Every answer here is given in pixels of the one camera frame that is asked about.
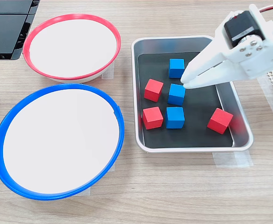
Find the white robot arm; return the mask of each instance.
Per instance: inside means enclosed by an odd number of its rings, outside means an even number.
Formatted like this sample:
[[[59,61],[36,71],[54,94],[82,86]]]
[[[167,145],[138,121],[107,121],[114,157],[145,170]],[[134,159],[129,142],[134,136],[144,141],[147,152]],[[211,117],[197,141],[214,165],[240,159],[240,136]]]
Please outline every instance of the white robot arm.
[[[211,43],[186,67],[186,89],[254,79],[273,71],[273,21],[266,22],[254,4],[231,12]]]

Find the wooden block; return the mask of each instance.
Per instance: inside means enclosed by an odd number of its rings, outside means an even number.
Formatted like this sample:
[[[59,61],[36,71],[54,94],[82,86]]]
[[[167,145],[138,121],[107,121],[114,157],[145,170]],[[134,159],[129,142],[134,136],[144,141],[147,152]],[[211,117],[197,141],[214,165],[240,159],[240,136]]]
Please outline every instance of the wooden block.
[[[163,83],[156,81],[154,79],[149,79],[144,92],[144,98],[157,102],[160,95],[161,90],[163,88]]]
[[[170,59],[169,78],[181,78],[184,70],[184,59]]]
[[[182,107],[167,107],[166,108],[166,128],[180,129],[183,127],[185,118]]]
[[[185,96],[185,88],[182,85],[171,84],[168,104],[182,106]]]
[[[220,134],[223,134],[227,127],[229,126],[229,123],[231,122],[232,118],[233,118],[232,114],[223,111],[219,108],[216,108],[207,127]]]
[[[147,130],[161,127],[164,118],[158,106],[143,109],[143,122]]]

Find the blue cube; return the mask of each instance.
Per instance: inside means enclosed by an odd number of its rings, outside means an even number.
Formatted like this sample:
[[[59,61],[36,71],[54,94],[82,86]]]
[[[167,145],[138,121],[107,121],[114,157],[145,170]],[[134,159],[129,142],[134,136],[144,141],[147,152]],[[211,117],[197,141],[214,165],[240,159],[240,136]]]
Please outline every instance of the blue cube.
[[[171,84],[168,104],[182,106],[185,96],[185,88],[182,85]]]
[[[166,128],[168,129],[182,128],[185,122],[183,108],[182,107],[167,107],[165,122],[166,122]]]
[[[169,77],[181,78],[184,72],[184,59],[170,59]]]

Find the red wire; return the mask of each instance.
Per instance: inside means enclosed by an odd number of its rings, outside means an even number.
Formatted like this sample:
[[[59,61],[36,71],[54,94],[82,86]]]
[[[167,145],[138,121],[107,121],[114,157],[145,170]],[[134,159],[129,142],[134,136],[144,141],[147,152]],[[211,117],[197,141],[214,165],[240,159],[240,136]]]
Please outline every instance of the red wire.
[[[273,6],[268,7],[268,8],[264,8],[264,9],[260,10],[260,13],[263,13],[263,12],[266,12],[266,11],[269,11],[269,10],[272,10],[272,9],[273,9]]]

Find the wooden table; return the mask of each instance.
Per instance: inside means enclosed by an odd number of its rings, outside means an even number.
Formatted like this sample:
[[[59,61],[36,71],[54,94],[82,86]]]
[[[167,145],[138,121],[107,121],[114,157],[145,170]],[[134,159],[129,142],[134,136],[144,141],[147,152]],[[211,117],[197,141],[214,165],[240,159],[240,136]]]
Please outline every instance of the wooden table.
[[[252,3],[263,7],[273,1]],[[114,80],[88,84],[120,105],[125,142],[115,172],[92,186],[90,196],[33,201],[0,180],[0,224],[273,224],[273,113],[258,81],[235,83],[255,137],[254,166],[216,168],[211,153],[147,154],[134,137],[131,43],[148,36],[214,36],[230,11],[248,5],[246,0],[41,1],[31,30],[68,13],[95,14],[118,28],[122,49]],[[33,72],[23,57],[0,61],[0,122],[25,96],[54,84]]]

